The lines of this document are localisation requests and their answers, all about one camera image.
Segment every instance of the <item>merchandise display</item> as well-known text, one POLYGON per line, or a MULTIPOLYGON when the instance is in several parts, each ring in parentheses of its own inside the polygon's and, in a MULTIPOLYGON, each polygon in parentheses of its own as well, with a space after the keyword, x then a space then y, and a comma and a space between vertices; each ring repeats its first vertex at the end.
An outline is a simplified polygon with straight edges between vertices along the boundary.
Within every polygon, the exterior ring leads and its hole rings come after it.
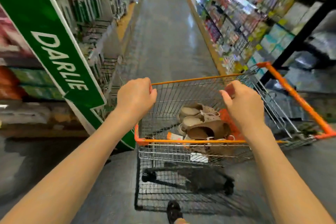
POLYGON ((246 70, 256 51, 264 61, 275 65, 283 62, 280 61, 282 57, 293 48, 290 43, 295 41, 296 35, 306 34, 301 30, 314 20, 314 14, 322 10, 323 3, 310 1, 307 4, 305 0, 196 0, 194 4, 221 65, 229 74, 246 70))
MULTIPOLYGON (((69 127, 61 120, 73 121, 73 116, 82 130, 92 134, 116 105, 114 91, 122 84, 116 71, 127 45, 119 39, 118 24, 124 17, 134 23, 134 4, 140 0, 36 1, 0 0, 0 100, 31 104, 30 110, 34 103, 61 105, 67 114, 22 124, 53 124, 49 130, 55 125, 68 136, 69 127), (30 21, 17 11, 32 11, 30 21)), ((3 103, 8 106, 3 114, 25 112, 17 103, 3 103)), ((7 120, 2 124, 6 128, 20 124, 18 119, 7 120)), ((117 148, 134 146, 130 131, 117 148)))

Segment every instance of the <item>gray floor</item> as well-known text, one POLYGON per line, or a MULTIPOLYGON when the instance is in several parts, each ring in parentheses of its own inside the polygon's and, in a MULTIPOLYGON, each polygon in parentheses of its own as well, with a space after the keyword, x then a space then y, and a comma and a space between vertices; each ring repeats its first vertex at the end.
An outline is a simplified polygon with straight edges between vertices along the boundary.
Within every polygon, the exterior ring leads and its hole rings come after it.
MULTIPOLYGON (((125 57, 127 77, 148 76, 153 82, 216 75, 216 69, 185 0, 144 0, 125 57)), ((19 141, 0 139, 0 218, 81 140, 19 141)), ((336 140, 292 151, 288 158, 315 195, 336 218, 336 140)), ((137 153, 111 157, 73 224, 167 223, 160 212, 136 211, 137 153)), ((185 215, 191 223, 266 223, 269 209, 253 162, 226 170, 236 180, 236 193, 257 205, 265 216, 185 215)))

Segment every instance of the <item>orange cart handle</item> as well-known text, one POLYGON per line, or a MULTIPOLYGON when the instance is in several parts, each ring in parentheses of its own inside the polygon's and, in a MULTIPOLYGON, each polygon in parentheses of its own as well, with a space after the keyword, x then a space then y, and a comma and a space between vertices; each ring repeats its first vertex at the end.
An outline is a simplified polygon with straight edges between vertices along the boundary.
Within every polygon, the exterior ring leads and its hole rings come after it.
POLYGON ((285 78, 281 76, 281 74, 275 70, 275 68, 271 65, 270 62, 261 62, 257 64, 259 68, 267 68, 268 71, 279 81, 279 83, 288 91, 288 93, 299 103, 299 105, 308 112, 311 117, 317 122, 317 124, 322 128, 324 134, 317 135, 315 138, 317 139, 325 139, 329 137, 336 136, 336 132, 330 127, 330 125, 311 107, 289 83, 285 78))

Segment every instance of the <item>yellow price tag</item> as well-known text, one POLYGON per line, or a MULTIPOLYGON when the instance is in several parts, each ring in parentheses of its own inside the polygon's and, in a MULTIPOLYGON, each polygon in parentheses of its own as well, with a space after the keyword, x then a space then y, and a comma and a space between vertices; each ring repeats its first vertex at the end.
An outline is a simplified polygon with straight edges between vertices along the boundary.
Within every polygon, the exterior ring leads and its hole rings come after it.
POLYGON ((257 46, 255 47, 258 51, 261 50, 263 47, 260 44, 257 44, 257 46))
POLYGON ((287 23, 287 20, 282 18, 279 20, 278 24, 281 25, 281 26, 284 26, 285 24, 287 23))

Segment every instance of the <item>store aisle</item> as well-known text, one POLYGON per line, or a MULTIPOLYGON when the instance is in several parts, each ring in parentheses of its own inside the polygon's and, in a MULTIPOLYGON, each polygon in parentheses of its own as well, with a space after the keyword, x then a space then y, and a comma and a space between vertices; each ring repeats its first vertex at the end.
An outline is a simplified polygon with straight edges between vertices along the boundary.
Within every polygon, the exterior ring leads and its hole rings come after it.
POLYGON ((129 79, 218 75, 186 0, 143 0, 124 60, 129 79))

